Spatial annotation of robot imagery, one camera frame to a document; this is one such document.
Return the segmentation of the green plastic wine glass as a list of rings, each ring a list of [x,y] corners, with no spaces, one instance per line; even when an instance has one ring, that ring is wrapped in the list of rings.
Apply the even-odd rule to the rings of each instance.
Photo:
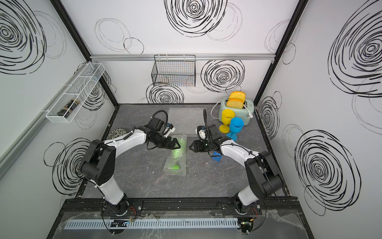
[[[181,148],[172,151],[173,162],[169,169],[178,175],[184,176],[186,175],[187,140],[179,139],[179,144]]]

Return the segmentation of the blue tape dispenser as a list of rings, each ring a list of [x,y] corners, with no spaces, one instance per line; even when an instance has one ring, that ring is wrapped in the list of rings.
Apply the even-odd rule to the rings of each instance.
[[[212,159],[217,161],[217,162],[220,162],[221,161],[221,157],[222,155],[220,153],[218,153],[217,151],[214,151],[213,152],[213,155],[212,155]]]

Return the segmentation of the blue plastic wine glass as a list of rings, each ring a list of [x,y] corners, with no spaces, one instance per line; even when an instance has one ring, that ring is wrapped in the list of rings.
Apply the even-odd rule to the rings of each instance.
[[[231,138],[233,141],[237,141],[237,134],[241,132],[243,126],[244,121],[241,118],[234,117],[230,121],[229,133],[226,136]]]

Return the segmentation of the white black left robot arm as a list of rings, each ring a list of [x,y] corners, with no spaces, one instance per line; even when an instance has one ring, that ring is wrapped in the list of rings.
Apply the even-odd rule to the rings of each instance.
[[[117,216],[125,215],[130,206],[126,194],[114,179],[115,160],[124,152],[148,142],[157,148],[171,150],[181,148],[176,138],[163,136],[147,127],[140,127],[114,139],[93,140],[81,160],[80,172],[101,191],[107,205]]]

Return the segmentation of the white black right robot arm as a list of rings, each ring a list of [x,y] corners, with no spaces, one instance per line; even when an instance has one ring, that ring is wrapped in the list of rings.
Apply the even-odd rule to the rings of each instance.
[[[198,139],[189,149],[193,152],[217,152],[245,167],[249,185],[233,199],[235,210],[244,215],[259,200],[264,200],[285,187],[286,182],[274,157],[267,151],[252,151],[232,138],[222,136],[216,125],[198,126]]]

